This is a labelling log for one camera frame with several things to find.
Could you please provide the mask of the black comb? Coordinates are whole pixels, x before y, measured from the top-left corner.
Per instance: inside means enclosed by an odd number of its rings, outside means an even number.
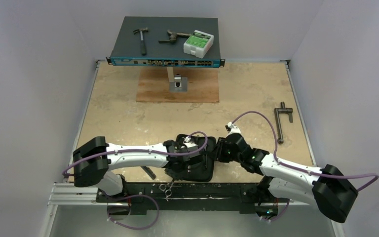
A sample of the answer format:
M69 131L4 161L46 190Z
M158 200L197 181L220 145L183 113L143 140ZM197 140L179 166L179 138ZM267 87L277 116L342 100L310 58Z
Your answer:
M142 170L152 179L156 179L155 173L147 166L141 166Z

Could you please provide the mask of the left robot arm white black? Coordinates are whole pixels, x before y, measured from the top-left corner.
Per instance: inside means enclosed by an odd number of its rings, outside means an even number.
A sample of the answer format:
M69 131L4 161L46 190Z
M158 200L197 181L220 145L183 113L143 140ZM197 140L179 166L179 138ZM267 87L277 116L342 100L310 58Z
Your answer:
M206 150L207 138L202 144L188 135L182 142L168 140L147 146L125 146L107 143L104 136L97 136L73 152L74 186L97 187L116 202L127 197L125 180L113 170L128 167L156 167L179 172L199 161Z

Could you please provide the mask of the silver thinning scissors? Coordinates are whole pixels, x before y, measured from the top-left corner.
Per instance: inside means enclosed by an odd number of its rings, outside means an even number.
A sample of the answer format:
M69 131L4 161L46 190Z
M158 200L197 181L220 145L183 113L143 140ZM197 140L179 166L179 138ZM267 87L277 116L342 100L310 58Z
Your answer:
M162 183L159 185L159 189L164 192L165 194L165 199L168 201L168 199L171 197L172 195L172 187L174 185L174 181L171 181L169 183Z

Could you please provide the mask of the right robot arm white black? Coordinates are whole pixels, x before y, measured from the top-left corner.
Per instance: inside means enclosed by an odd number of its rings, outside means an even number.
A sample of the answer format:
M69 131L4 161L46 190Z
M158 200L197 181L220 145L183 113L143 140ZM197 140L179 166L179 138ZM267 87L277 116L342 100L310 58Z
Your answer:
M358 190L337 167L311 167L281 159L266 150L252 148L239 133L218 139L216 160L237 162L247 172L263 176L265 183L257 188L260 199L304 202L338 223L346 221L358 197Z

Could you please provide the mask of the black zippered tool case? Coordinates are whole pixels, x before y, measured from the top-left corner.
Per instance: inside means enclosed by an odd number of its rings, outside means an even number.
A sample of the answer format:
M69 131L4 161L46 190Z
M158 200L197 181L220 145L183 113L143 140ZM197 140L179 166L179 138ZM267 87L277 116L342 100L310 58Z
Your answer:
M191 141L202 146L207 140L207 145L204 148L204 154L200 155L201 158L198 163L194 163L185 167L185 169L178 173L177 180L189 182L209 182L213 177L214 172L214 149L216 147L216 139L208 136L205 139L203 135L192 136Z

